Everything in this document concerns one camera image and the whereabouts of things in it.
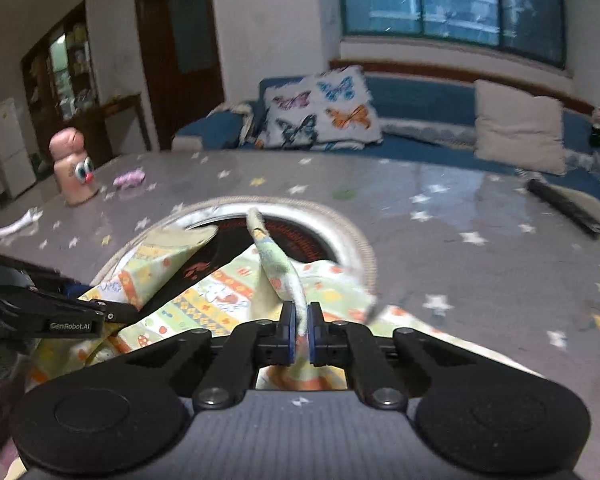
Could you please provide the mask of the dark wood display cabinet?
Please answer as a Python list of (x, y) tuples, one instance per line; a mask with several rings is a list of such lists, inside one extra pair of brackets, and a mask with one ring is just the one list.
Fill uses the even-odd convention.
[(50, 140), (67, 127), (84, 134), (96, 166), (152, 149), (142, 95), (122, 90), (103, 98), (98, 93), (84, 2), (38, 40), (20, 67), (38, 162), (52, 163)]

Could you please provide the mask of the round table induction cooker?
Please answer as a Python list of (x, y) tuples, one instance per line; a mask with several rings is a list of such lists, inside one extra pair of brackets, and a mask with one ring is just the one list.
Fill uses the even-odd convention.
[(375, 254), (354, 223), (338, 211), (318, 203), (268, 196), (230, 196), (186, 207), (176, 206), (172, 214), (125, 243), (98, 271), (93, 283), (97, 285), (113, 278), (152, 231), (216, 226), (218, 234), (215, 238), (186, 261), (149, 305), (153, 308), (168, 301), (219, 270), (250, 244), (246, 213), (251, 208), (263, 214), (272, 237), (290, 258), (303, 263), (332, 261), (370, 292), (376, 289)]

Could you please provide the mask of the blue bench sofa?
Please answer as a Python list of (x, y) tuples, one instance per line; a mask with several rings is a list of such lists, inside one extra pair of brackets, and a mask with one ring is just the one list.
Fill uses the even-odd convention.
[[(384, 140), (362, 150), (342, 150), (362, 156), (429, 162), (464, 169), (514, 174), (513, 166), (478, 159), (474, 155), (475, 88), (449, 81), (384, 77), (367, 78), (373, 106), (379, 115)], [(256, 106), (256, 131), (262, 129), (263, 99)], [(572, 188), (600, 200), (600, 152), (588, 146), (590, 121), (566, 108), (562, 112), (566, 173), (546, 174), (554, 185)], [(212, 113), (178, 130), (172, 142), (176, 150), (229, 150), (238, 133), (239, 120), (230, 114)], [(240, 148), (252, 148), (249, 142)]]

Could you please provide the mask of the patterned green children's garment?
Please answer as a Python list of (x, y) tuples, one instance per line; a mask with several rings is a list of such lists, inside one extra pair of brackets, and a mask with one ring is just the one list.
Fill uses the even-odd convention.
[[(226, 336), (240, 323), (279, 314), (283, 301), (294, 297), (319, 302), (328, 322), (364, 322), (377, 300), (377, 262), (360, 230), (344, 222), (336, 231), (355, 244), (356, 260), (302, 263), (274, 240), (272, 221), (259, 219), (258, 212), (252, 208), (246, 217), (247, 247), (216, 269), (202, 266), (186, 271), (190, 258), (200, 258), (219, 240), (215, 224), (186, 229), (178, 221), (129, 242), (80, 297), (127, 302), (137, 321), (108, 321), (94, 338), (41, 339), (32, 354), (28, 386), (42, 385), (186, 330), (205, 328), (214, 336)], [(168, 299), (160, 298), (160, 290), (183, 271), (184, 289)], [(294, 285), (301, 288), (298, 294), (292, 291)]]

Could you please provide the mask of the striped blanket on sofa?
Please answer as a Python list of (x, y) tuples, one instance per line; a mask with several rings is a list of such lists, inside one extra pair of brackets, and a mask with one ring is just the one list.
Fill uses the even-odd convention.
[(240, 148), (253, 139), (256, 131), (256, 106), (244, 101), (237, 104), (225, 102), (215, 107), (213, 113), (230, 114), (233, 119), (239, 120), (238, 133), (234, 140), (226, 144), (228, 148)]

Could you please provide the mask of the pink cartoon water bottle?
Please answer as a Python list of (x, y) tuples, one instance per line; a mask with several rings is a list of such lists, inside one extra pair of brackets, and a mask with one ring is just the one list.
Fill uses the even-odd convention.
[(50, 154), (60, 192), (69, 206), (81, 205), (98, 193), (95, 166), (78, 129), (69, 127), (55, 133), (50, 139)]

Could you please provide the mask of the black long remote bar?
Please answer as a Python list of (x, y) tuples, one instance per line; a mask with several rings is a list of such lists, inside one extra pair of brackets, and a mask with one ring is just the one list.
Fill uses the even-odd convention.
[(561, 192), (539, 179), (530, 179), (526, 184), (527, 190), (542, 202), (549, 204), (569, 219), (575, 226), (593, 240), (600, 238), (600, 220), (597, 220), (582, 207), (567, 198)]

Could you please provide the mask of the beige cushion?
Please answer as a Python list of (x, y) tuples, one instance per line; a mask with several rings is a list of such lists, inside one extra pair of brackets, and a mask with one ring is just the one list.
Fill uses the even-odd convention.
[(475, 83), (475, 156), (519, 169), (566, 173), (562, 102), (487, 80)]

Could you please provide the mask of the white refrigerator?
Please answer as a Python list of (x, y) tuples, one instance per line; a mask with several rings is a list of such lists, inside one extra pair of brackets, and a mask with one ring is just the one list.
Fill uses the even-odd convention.
[(0, 103), (0, 165), (11, 198), (35, 185), (35, 173), (24, 144), (13, 98)]

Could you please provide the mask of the small pink wrapped item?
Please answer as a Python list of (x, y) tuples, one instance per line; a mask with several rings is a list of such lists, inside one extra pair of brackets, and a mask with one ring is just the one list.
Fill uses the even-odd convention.
[(114, 179), (114, 187), (118, 191), (127, 190), (128, 188), (136, 188), (141, 185), (146, 179), (145, 171), (142, 168), (120, 174)]

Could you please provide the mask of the white crumpled paper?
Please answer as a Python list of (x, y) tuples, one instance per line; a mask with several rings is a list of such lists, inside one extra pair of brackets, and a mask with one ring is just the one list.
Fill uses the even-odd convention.
[(35, 224), (35, 222), (38, 222), (42, 218), (42, 215), (43, 211), (38, 207), (28, 209), (20, 219), (0, 228), (0, 240), (14, 235), (28, 226), (32, 226), (32, 224)]

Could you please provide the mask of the butterfly print pillow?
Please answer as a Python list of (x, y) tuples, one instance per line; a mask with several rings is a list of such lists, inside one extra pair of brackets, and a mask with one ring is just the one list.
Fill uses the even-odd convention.
[(263, 92), (267, 150), (362, 150), (381, 144), (381, 124), (361, 67), (310, 75)]

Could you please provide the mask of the dark wooden door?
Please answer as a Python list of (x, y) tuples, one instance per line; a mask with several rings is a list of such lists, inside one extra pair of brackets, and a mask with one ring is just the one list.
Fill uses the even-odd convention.
[(224, 101), (212, 0), (135, 0), (140, 53), (160, 150)]

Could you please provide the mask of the green framed window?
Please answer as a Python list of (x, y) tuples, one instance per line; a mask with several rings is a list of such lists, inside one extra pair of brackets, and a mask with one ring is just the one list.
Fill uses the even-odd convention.
[(486, 47), (565, 68), (564, 0), (341, 0), (349, 36)]

